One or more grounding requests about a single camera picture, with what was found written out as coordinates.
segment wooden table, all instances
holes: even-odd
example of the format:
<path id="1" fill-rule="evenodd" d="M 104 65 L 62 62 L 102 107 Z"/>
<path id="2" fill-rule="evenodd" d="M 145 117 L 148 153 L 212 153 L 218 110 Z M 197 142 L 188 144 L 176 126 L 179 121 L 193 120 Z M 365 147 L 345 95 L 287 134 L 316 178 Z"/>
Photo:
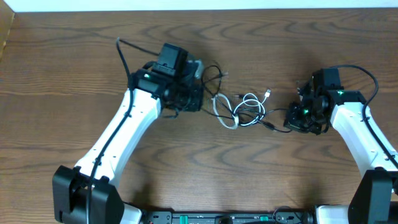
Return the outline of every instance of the wooden table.
<path id="1" fill-rule="evenodd" d="M 297 100 L 297 82 L 319 68 L 364 66 L 380 84 L 373 116 L 398 146 L 398 9 L 21 13 L 0 64 L 0 222 L 54 222 L 53 173 L 88 151 L 126 90 L 119 36 L 154 51 L 171 42 L 207 65 L 216 60 L 229 71 L 223 93 L 271 88 L 269 109 Z M 123 50 L 131 70 L 155 60 Z M 365 97 L 374 88 L 355 70 L 342 70 L 341 79 Z M 119 193 L 146 208 L 259 211 L 349 203 L 360 180 L 334 130 L 232 131 L 198 112 L 155 121 Z"/>

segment coiled white cable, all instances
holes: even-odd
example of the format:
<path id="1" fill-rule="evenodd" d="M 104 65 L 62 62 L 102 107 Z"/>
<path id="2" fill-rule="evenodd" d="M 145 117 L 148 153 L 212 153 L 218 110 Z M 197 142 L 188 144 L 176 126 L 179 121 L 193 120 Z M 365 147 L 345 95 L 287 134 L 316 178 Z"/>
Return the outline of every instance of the coiled white cable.
<path id="1" fill-rule="evenodd" d="M 262 118 L 265 117 L 265 113 L 266 113 L 266 108 L 264 107 L 264 103 L 266 102 L 267 98 L 270 96 L 271 94 L 271 90 L 268 89 L 265 94 L 264 94 L 264 99 L 263 101 L 259 101 L 258 97 L 253 94 L 253 93 L 247 93 L 243 96 L 242 102 L 240 102 L 234 110 L 232 110 L 232 106 L 231 103 L 229 102 L 229 99 L 222 93 L 218 93 L 213 97 L 213 111 L 215 113 L 215 115 L 219 116 L 218 114 L 218 110 L 217 110 L 217 105 L 216 102 L 219 100 L 219 97 L 224 98 L 224 100 L 226 101 L 226 104 L 229 108 L 229 110 L 232 112 L 232 117 L 233 117 L 233 124 L 231 126 L 228 126 L 227 124 L 225 124 L 225 122 L 223 121 L 222 118 L 217 117 L 218 121 L 220 121 L 220 123 L 228 128 L 228 129 L 237 129 L 239 126 L 239 116 L 236 114 L 236 112 L 238 111 L 238 109 L 240 107 L 242 107 L 242 105 L 246 105 L 246 106 L 250 106 L 250 107 L 255 107 L 258 108 L 258 112 L 261 115 L 257 115 L 255 118 L 253 118 L 252 121 L 247 122 L 247 123 L 240 123 L 241 126 L 249 126 L 249 125 L 253 125 L 256 124 L 258 122 L 258 120 L 261 120 Z"/>

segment green tape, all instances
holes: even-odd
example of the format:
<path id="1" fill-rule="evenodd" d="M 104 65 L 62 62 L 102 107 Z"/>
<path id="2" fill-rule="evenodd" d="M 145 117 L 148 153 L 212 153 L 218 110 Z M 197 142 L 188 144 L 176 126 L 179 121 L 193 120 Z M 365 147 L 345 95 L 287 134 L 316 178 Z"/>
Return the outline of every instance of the green tape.
<path id="1" fill-rule="evenodd" d="M 268 221 L 268 217 L 260 217 L 260 221 Z"/>
<path id="2" fill-rule="evenodd" d="M 180 216 L 180 224 L 188 224 L 188 215 Z"/>

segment white wall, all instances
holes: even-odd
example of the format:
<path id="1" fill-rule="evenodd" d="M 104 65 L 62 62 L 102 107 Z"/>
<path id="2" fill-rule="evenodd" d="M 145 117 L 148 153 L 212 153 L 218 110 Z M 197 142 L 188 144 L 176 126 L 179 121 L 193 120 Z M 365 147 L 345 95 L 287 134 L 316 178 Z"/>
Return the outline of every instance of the white wall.
<path id="1" fill-rule="evenodd" d="M 15 12 L 398 7 L 398 0 L 5 0 Z"/>

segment wood grain surface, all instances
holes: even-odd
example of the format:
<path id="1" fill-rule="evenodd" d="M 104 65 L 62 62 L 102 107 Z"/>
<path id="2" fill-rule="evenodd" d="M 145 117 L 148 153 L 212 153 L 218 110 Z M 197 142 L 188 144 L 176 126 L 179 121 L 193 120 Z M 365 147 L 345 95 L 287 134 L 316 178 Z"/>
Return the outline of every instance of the wood grain surface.
<path id="1" fill-rule="evenodd" d="M 363 66 L 380 84 L 373 116 L 398 146 L 398 9 L 21 13 L 0 64 L 1 223 L 55 222 L 53 173 L 88 151 L 126 90 L 117 37 L 154 51 L 171 42 L 207 65 L 215 60 L 229 71 L 223 93 L 271 88 L 268 109 L 297 100 L 297 85 L 319 68 Z M 155 59 L 123 50 L 131 70 Z M 342 70 L 341 78 L 366 97 L 374 88 L 355 70 Z M 360 180 L 334 130 L 232 131 L 197 112 L 154 122 L 119 193 L 142 207 L 264 211 L 349 203 Z"/>

